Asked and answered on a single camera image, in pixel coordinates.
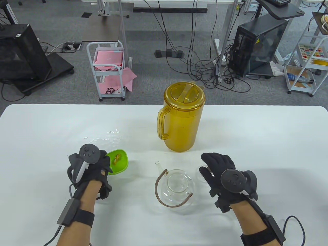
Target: cart wheel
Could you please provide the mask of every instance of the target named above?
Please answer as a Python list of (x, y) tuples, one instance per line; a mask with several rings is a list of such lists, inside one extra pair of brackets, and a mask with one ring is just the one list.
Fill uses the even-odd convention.
[(318, 76), (321, 75), (321, 70), (319, 70), (319, 69), (316, 70), (316, 71), (314, 72), (314, 74), (315, 74), (315, 75), (318, 75)]
[(29, 95), (31, 95), (32, 94), (32, 91), (26, 91), (26, 92), (24, 92), (24, 95), (25, 96), (29, 96)]

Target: green bowl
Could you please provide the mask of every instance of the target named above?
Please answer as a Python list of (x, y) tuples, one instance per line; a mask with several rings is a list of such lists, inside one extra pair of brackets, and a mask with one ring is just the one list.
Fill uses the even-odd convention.
[[(121, 157), (116, 162), (116, 165), (114, 165), (115, 156), (117, 156), (118, 154), (120, 154)], [(114, 150), (112, 152), (109, 152), (107, 156), (109, 156), (109, 158), (111, 159), (111, 164), (109, 165), (109, 167), (113, 170), (112, 174), (108, 173), (109, 175), (119, 174), (128, 168), (129, 165), (128, 155), (124, 150)]]

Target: controller thumbstick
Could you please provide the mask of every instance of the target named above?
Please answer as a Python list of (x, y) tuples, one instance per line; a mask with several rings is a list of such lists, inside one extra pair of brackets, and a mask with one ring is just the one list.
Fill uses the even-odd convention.
[(236, 169), (228, 169), (221, 175), (221, 183), (232, 193), (241, 193), (245, 189), (246, 178)]
[(95, 164), (100, 158), (100, 150), (94, 144), (85, 144), (79, 152), (82, 159), (88, 164)]

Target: power strip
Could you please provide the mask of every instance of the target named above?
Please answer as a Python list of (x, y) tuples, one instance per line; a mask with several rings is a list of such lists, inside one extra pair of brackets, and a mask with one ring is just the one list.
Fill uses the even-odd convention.
[(68, 51), (80, 51), (82, 50), (82, 44), (82, 42), (74, 42), (74, 44), (72, 44), (71, 42), (67, 42), (63, 45), (63, 49)]

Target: glass teapot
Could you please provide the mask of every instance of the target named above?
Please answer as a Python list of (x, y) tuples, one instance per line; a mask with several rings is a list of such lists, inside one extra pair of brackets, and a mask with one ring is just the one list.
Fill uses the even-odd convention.
[(193, 195), (194, 183), (188, 174), (180, 169), (163, 170), (158, 161), (155, 164), (161, 172), (155, 182), (157, 200), (169, 208), (178, 208), (186, 203), (190, 205), (192, 203), (190, 198)]

